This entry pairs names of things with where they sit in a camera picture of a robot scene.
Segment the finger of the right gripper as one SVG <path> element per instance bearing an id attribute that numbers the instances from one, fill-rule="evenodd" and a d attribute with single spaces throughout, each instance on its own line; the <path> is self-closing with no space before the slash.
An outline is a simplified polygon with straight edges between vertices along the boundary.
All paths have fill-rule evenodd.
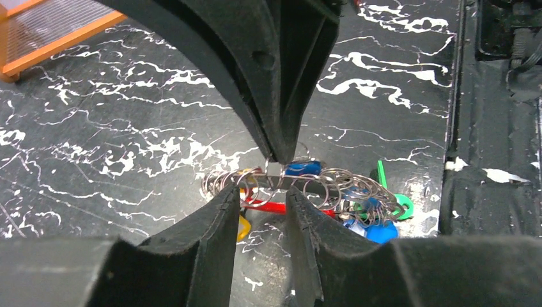
<path id="1" fill-rule="evenodd" d="M 279 38 L 266 1 L 103 1 L 159 34 L 212 82 L 265 157 L 285 162 Z"/>
<path id="2" fill-rule="evenodd" d="M 337 40 L 339 1 L 280 2 L 278 161 L 291 161 L 301 119 Z"/>

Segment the keyring with coloured key tags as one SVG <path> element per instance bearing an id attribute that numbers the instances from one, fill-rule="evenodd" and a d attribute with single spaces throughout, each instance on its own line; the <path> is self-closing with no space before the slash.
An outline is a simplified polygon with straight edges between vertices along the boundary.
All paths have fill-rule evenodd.
<path id="1" fill-rule="evenodd" d="M 239 187 L 243 213 L 258 210 L 282 215 L 285 193 L 295 187 L 322 213 L 379 244 L 398 237 L 396 223 L 414 214 L 409 197 L 389 190 L 382 161 L 376 165 L 376 178 L 329 168 L 309 157 L 281 166 L 278 174 L 271 174 L 267 166 L 213 171 L 203 177 L 201 191 L 215 196 L 228 184 Z"/>

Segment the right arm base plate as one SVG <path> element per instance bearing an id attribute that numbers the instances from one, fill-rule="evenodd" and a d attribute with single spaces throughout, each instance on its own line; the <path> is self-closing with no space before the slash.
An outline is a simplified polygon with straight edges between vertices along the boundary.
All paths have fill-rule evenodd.
<path id="1" fill-rule="evenodd" d="M 463 1 L 438 230 L 541 236 L 541 2 Z"/>

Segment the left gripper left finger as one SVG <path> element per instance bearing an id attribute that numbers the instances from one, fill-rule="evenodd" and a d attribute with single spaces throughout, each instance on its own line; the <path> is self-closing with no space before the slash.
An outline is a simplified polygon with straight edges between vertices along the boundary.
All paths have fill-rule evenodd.
<path id="1" fill-rule="evenodd" d="M 240 191 L 138 245 L 118 237 L 1 241 L 2 306 L 227 306 Z"/>

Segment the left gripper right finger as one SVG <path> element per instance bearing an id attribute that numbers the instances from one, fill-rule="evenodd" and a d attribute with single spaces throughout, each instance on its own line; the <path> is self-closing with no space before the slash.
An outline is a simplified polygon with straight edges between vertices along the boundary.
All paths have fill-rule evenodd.
<path id="1" fill-rule="evenodd" d="M 540 306 L 541 241 L 441 236 L 372 242 L 286 194 L 295 306 Z"/>

